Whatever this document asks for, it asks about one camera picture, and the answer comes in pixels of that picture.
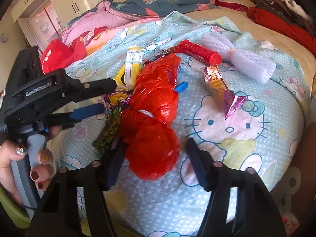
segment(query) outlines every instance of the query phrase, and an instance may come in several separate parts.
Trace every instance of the finger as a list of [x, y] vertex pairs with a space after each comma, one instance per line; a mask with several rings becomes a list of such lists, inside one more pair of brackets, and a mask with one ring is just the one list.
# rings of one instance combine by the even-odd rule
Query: finger
[[61, 126], [52, 126], [49, 128], [49, 133], [47, 135], [48, 140], [54, 139], [59, 132], [62, 130]]
[[25, 155], [18, 154], [19, 145], [12, 141], [5, 141], [0, 149], [0, 168], [6, 168], [10, 166], [11, 160], [19, 161], [25, 157]]
[[41, 191], [46, 191], [47, 187], [49, 186], [51, 182], [51, 179], [48, 179], [46, 181], [43, 181], [43, 182], [37, 182], [35, 183], [36, 184], [36, 187], [37, 189], [41, 190]]
[[51, 165], [38, 165], [30, 171], [35, 182], [43, 182], [53, 177], [54, 169]]
[[39, 151], [36, 155], [37, 161], [42, 165], [51, 165], [54, 161], [53, 154], [48, 149]]

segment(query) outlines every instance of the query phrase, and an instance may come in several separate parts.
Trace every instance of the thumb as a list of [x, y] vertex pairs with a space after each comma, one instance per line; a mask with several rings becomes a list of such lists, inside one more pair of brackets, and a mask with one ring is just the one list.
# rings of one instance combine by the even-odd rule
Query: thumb
[[5, 141], [0, 148], [0, 168], [7, 168], [10, 166], [11, 160], [19, 161], [25, 155], [18, 154], [19, 145], [12, 141]]

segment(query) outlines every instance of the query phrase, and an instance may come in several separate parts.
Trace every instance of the bed sheet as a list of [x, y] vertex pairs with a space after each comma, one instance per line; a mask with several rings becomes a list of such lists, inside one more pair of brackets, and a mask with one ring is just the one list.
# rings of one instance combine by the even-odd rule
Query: bed sheet
[[[138, 46], [149, 59], [155, 53], [177, 45], [183, 39], [201, 43], [204, 33], [219, 32], [236, 48], [251, 50], [276, 63], [266, 85], [245, 76], [232, 65], [221, 64], [227, 85], [247, 101], [228, 120], [218, 111], [214, 98], [203, 84], [200, 62], [181, 57], [177, 82], [189, 87], [180, 94], [177, 118], [172, 128], [181, 142], [180, 157], [171, 172], [156, 181], [143, 181], [128, 169], [125, 160], [116, 185], [105, 193], [112, 219], [151, 237], [192, 235], [203, 219], [210, 193], [198, 185], [185, 151], [185, 141], [193, 137], [214, 159], [232, 168], [255, 168], [271, 190], [290, 164], [308, 117], [309, 87], [296, 59], [266, 41], [256, 41], [241, 32], [227, 17], [195, 21], [178, 12], [162, 20], [142, 23], [126, 34], [121, 30], [100, 50], [66, 68], [82, 82], [114, 77], [124, 63], [128, 47]], [[69, 103], [60, 112], [99, 102], [99, 98]], [[63, 131], [50, 142], [58, 166], [82, 168], [98, 159], [91, 146], [105, 121], [100, 114]], [[236, 189], [232, 189], [228, 219], [235, 213]], [[78, 189], [81, 218], [85, 217], [83, 190]]]

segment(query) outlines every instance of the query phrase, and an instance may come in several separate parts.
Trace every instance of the pile of clothes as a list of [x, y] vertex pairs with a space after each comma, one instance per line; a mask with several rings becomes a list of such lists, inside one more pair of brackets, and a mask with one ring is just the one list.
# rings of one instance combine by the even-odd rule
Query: pile of clothes
[[256, 0], [248, 10], [255, 23], [286, 35], [316, 56], [316, 2], [314, 0]]

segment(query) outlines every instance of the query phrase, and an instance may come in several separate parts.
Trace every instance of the screw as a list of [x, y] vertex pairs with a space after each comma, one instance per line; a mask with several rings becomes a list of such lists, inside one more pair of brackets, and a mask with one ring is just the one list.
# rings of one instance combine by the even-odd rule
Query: screw
[[61, 167], [58, 172], [59, 172], [60, 174], [63, 174], [63, 173], [66, 173], [67, 171], [68, 171], [68, 168], [66, 168], [66, 167], [64, 166], [64, 167]]
[[100, 166], [101, 165], [101, 162], [100, 161], [93, 161], [92, 162], [92, 166], [93, 167], [98, 167], [98, 166]]
[[252, 167], [247, 167], [246, 171], [249, 173], [249, 174], [254, 174], [256, 171], [254, 168]]
[[223, 166], [223, 163], [221, 163], [220, 161], [214, 161], [213, 165], [215, 167], [222, 167]]

